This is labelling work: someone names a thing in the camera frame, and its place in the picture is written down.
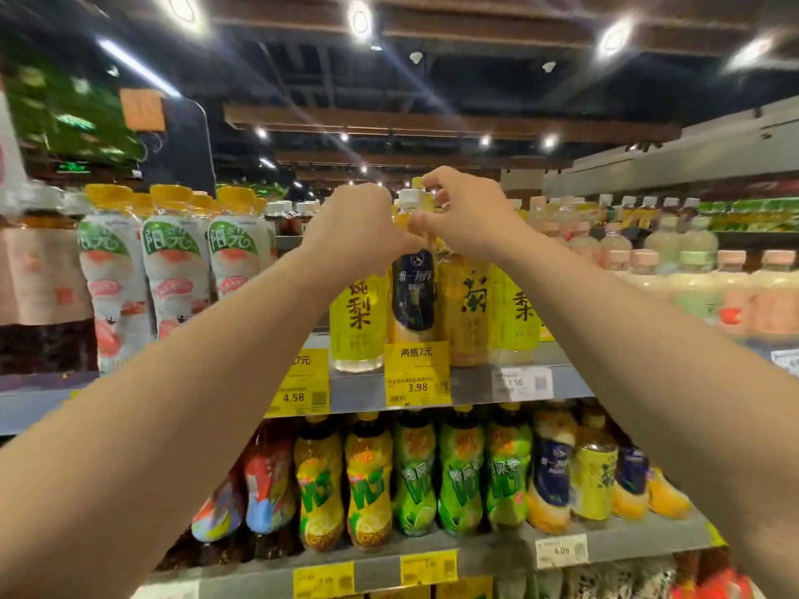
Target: ceiling light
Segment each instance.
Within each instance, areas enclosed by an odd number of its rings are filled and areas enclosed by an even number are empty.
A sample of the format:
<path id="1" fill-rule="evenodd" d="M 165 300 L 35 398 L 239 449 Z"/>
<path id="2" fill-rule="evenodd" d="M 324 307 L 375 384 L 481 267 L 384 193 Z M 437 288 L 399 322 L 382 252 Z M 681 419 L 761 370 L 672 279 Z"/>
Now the ceiling light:
<path id="1" fill-rule="evenodd" d="M 763 57 L 766 52 L 774 46 L 774 38 L 771 36 L 756 37 L 748 44 L 738 50 L 727 63 L 728 70 L 744 69 L 750 67 Z"/>
<path id="2" fill-rule="evenodd" d="M 194 22 L 194 8 L 189 0 L 169 0 L 169 8 L 172 8 L 172 12 L 180 20 Z"/>
<path id="3" fill-rule="evenodd" d="M 181 94 L 173 85 L 153 73 L 148 67 L 141 63 L 138 59 L 131 57 L 125 50 L 121 49 L 111 40 L 98 40 L 97 43 L 100 48 L 105 50 L 108 54 L 114 57 L 119 62 L 125 64 L 128 69 L 132 69 L 141 77 L 149 81 L 157 89 L 161 90 L 170 97 L 179 97 Z"/>
<path id="4" fill-rule="evenodd" d="M 597 56 L 608 59 L 621 52 L 633 35 L 634 21 L 630 17 L 617 20 L 608 27 L 597 45 Z"/>
<path id="5" fill-rule="evenodd" d="M 350 0 L 347 19 L 355 39 L 368 40 L 372 35 L 372 9 L 363 0 Z"/>
<path id="6" fill-rule="evenodd" d="M 558 142 L 560 142 L 560 136 L 551 132 L 544 137 L 541 148 L 545 151 L 552 151 L 552 149 L 558 146 Z"/>

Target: metal shelf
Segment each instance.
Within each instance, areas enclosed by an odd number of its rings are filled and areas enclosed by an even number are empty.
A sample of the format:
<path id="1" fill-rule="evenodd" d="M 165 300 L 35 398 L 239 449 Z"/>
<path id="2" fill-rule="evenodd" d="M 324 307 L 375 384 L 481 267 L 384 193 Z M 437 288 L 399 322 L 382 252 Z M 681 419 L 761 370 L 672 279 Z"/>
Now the metal shelf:
<path id="1" fill-rule="evenodd" d="M 698 512 L 684 521 L 665 519 L 649 513 L 642 522 L 625 522 L 613 517 L 602 530 L 588 530 L 575 523 L 568 535 L 585 534 L 590 563 L 633 557 L 653 557 L 684 550 L 714 546 L 707 520 Z M 148 584 L 199 582 L 200 599 L 250 599 L 264 597 L 292 599 L 294 568 L 309 565 L 354 562 L 357 594 L 401 586 L 400 558 L 403 555 L 440 550 L 458 550 L 459 577 L 502 576 L 536 569 L 535 542 L 553 538 L 523 523 L 514 532 L 454 538 L 443 531 L 409 538 L 392 533 L 390 542 L 374 551 L 353 547 L 326 554 L 306 551 L 297 557 L 273 562 L 215 565 L 182 572 L 154 574 Z"/>

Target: white price tag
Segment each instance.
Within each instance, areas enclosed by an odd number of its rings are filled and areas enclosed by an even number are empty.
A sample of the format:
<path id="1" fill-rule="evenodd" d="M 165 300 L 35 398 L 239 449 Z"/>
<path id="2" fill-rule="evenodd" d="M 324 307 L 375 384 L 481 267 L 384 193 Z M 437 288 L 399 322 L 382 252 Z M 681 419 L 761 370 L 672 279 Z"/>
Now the white price tag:
<path id="1" fill-rule="evenodd" d="M 780 368 L 799 378 L 799 349 L 788 349 L 788 351 L 772 351 L 771 361 Z"/>
<path id="2" fill-rule="evenodd" d="M 144 584 L 130 599 L 200 599 L 200 581 Z"/>
<path id="3" fill-rule="evenodd" d="M 509 366 L 491 369 L 494 402 L 534 402 L 552 399 L 552 369 L 549 366 Z"/>
<path id="4" fill-rule="evenodd" d="M 585 534 L 535 541 L 535 564 L 538 569 L 565 568 L 582 563 L 588 563 L 588 537 Z"/>

